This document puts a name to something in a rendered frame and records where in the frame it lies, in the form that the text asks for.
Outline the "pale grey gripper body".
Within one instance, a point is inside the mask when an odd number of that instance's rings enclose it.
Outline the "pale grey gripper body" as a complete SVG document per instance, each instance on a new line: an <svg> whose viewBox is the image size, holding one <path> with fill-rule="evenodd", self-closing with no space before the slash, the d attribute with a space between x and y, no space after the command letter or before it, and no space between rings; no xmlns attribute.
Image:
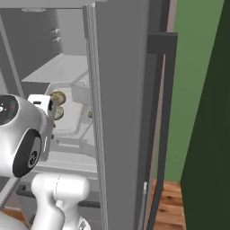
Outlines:
<svg viewBox="0 0 230 230"><path fill-rule="evenodd" d="M47 161L49 157L49 147L53 135L57 106L58 104L55 99L48 99L42 104L42 109L45 112L45 116L42 132L42 152L40 154L40 160L43 162Z"/></svg>

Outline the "grey fridge shelf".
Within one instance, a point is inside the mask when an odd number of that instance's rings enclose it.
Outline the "grey fridge shelf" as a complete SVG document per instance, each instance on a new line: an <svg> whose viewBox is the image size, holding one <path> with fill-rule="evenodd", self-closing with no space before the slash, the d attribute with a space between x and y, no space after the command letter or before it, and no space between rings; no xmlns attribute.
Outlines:
<svg viewBox="0 0 230 230"><path fill-rule="evenodd" d="M46 84L46 92L54 85L76 83L88 74L87 56L60 54L26 76L29 84Z"/></svg>

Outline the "grey fridge door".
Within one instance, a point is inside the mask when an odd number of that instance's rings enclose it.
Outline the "grey fridge door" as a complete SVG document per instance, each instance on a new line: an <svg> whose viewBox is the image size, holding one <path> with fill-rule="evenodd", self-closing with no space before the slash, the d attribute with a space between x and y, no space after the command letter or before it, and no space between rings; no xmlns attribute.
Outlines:
<svg viewBox="0 0 230 230"><path fill-rule="evenodd" d="M94 0L84 7L102 230L138 230L149 2Z"/></svg>

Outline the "grey fridge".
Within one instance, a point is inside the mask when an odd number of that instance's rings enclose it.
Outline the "grey fridge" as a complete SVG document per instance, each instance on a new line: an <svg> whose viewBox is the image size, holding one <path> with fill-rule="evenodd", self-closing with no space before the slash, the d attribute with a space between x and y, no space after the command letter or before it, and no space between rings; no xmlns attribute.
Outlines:
<svg viewBox="0 0 230 230"><path fill-rule="evenodd" d="M71 6L68 0L0 0L0 94L28 99L46 94L46 84L22 80L57 55L87 56L84 27L85 0ZM78 211L92 230L102 230L100 182L94 139L92 87L88 74L91 108L72 134L56 135L55 121L48 160L38 162L21 179L0 176L0 211L31 227L37 201L31 182L38 173L71 173L90 182L89 196L78 203Z"/></svg>

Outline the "dark green cabinet panel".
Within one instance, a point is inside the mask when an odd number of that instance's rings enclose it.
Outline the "dark green cabinet panel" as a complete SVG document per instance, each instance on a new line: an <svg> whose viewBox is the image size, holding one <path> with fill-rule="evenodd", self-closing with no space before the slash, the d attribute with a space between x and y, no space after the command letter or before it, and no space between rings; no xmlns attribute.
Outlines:
<svg viewBox="0 0 230 230"><path fill-rule="evenodd" d="M230 0L224 0L181 176L187 230L230 230Z"/></svg>

